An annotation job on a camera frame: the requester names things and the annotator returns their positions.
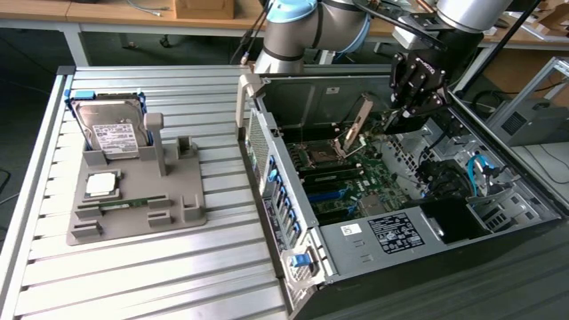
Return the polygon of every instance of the hard drive label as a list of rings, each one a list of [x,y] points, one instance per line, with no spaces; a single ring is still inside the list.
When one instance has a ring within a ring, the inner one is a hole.
[[[135,129],[131,123],[93,125],[100,149],[107,154],[137,151]]]
[[[368,222],[385,253],[392,254],[425,244],[405,213]]]

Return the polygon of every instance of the floor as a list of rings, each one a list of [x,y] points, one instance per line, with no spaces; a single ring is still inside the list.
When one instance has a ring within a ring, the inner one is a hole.
[[[171,48],[160,43],[160,35],[129,34],[136,48],[123,49],[119,35],[84,33],[92,65],[224,65],[237,46],[237,38],[171,35]],[[255,44],[260,51],[261,41]],[[397,47],[384,45],[373,53],[375,43],[336,59],[333,63],[391,63]],[[316,50],[307,50],[305,62],[317,60]],[[57,31],[0,29],[0,169],[12,178],[0,194],[0,201],[20,190],[36,140],[44,108],[60,65],[72,65],[65,39]],[[0,239],[8,227],[16,200],[0,205]]]

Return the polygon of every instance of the green circuit board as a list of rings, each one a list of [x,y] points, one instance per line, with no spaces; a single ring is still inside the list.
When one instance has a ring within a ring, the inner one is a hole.
[[[305,174],[309,174],[315,169],[360,164],[353,179],[325,181],[328,186],[333,185],[336,191],[344,191],[344,195],[340,199],[312,203],[312,209],[321,225],[368,216],[359,203],[364,197],[368,199],[377,197],[385,212],[399,210],[403,203],[411,199],[393,181],[392,173],[384,162],[373,158],[372,146],[363,148],[347,159],[337,156],[333,151],[332,140],[304,141],[301,144],[289,143],[287,146],[296,169]],[[307,191],[307,195],[311,199],[312,193]]]

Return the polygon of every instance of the robotic arm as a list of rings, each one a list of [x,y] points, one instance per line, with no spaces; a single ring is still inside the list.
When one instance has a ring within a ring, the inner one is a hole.
[[[373,17],[396,25],[393,36],[409,50],[392,62],[392,113],[387,134],[419,130],[428,115],[445,108],[448,80],[476,51],[512,0],[440,0],[437,11],[395,17],[388,1],[355,0]]]
[[[448,80],[475,53],[512,0],[440,0],[437,10],[405,12],[393,0],[273,0],[256,73],[300,73],[305,48],[352,52],[369,31],[369,16],[396,26],[397,53],[389,85],[392,113],[385,134],[419,130],[451,103]]]

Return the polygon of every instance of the hard drive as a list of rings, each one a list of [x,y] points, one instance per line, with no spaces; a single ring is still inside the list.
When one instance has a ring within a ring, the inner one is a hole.
[[[107,159],[139,156],[139,147],[151,145],[144,128],[144,108],[137,95],[103,95],[91,100],[72,99],[77,122],[91,150]]]

